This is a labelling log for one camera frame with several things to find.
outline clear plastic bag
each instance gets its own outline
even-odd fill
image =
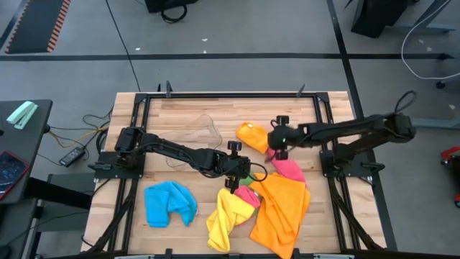
[[[222,144],[222,136],[216,129],[212,118],[207,114],[203,114],[190,124],[186,124],[183,129],[162,133],[159,137],[193,149],[216,149]],[[176,171],[183,171],[188,165],[173,158],[165,157],[165,160],[167,165]]]

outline blue towel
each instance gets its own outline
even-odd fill
[[[192,193],[184,186],[166,181],[144,190],[147,222],[150,227],[167,227],[169,213],[180,214],[185,226],[188,226],[196,214],[197,203]]]

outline tablet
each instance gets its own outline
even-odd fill
[[[29,164],[17,156],[7,151],[0,155],[0,200],[8,194],[28,169]]]

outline yellow towel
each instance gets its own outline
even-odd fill
[[[247,221],[254,207],[222,188],[217,194],[217,209],[206,220],[208,246],[221,252],[230,251],[229,234],[234,226]]]
[[[255,173],[255,176],[261,179],[264,174]],[[263,197],[251,239],[283,259],[291,258],[310,203],[305,183],[272,173],[265,181],[254,181],[249,187]]]
[[[236,136],[262,154],[267,152],[268,134],[264,127],[251,122],[245,122],[236,130]]]

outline power adapter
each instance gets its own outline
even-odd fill
[[[75,161],[80,159],[83,155],[85,155],[85,149],[81,147],[76,147],[72,149],[67,155],[59,160],[59,164],[65,166],[66,168],[72,165]]]

